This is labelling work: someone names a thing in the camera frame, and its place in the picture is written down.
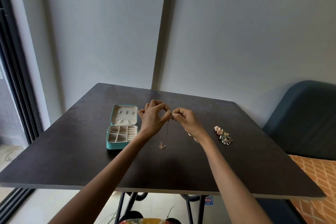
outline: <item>teal jewelry box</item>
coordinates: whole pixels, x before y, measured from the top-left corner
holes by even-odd
[[[124,149],[138,134],[138,107],[115,105],[111,113],[111,126],[107,130],[106,148]]]

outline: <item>orange patterned fabric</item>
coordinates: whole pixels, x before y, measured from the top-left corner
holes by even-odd
[[[336,224],[336,161],[289,155],[327,195],[321,201],[291,200],[308,224]]]

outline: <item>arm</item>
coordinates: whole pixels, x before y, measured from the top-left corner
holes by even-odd
[[[160,118],[158,113],[165,109]],[[162,101],[152,100],[138,111],[142,120],[138,135],[93,180],[77,193],[49,224],[94,223],[107,200],[124,177],[134,158],[149,139],[170,119],[170,110]]]
[[[207,155],[212,174],[233,224],[272,224],[254,196],[225,161],[208,133],[196,120],[192,111],[177,108],[172,117],[200,143]]]

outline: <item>table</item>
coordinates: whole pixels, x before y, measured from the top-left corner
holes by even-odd
[[[0,173],[5,187],[81,189],[120,150],[106,149],[115,104],[145,106],[162,100],[173,110],[192,109],[233,171],[256,197],[322,198],[322,190],[234,102],[96,84]],[[233,143],[223,145],[214,127]],[[219,194],[206,155],[177,121],[166,125],[140,151],[117,191]],[[160,150],[163,142],[165,149]]]

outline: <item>chair backrest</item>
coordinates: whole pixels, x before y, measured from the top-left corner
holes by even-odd
[[[288,154],[336,160],[336,85],[293,85],[263,130]]]

